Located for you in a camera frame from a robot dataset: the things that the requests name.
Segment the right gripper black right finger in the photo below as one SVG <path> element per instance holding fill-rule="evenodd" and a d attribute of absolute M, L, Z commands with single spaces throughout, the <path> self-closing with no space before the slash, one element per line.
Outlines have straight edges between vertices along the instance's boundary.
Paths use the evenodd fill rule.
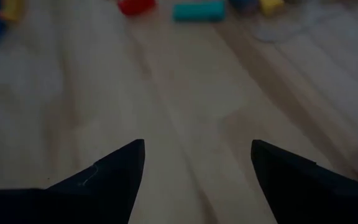
<path fill-rule="evenodd" d="M 250 157 L 278 223 L 358 223 L 358 181 L 259 139 Z"/>

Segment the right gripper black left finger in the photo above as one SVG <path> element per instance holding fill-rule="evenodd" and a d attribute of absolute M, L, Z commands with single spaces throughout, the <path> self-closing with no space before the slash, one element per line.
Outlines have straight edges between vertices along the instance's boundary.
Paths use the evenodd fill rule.
<path fill-rule="evenodd" d="M 136 139 L 46 189 L 0 189 L 0 223 L 128 223 L 144 162 Z"/>

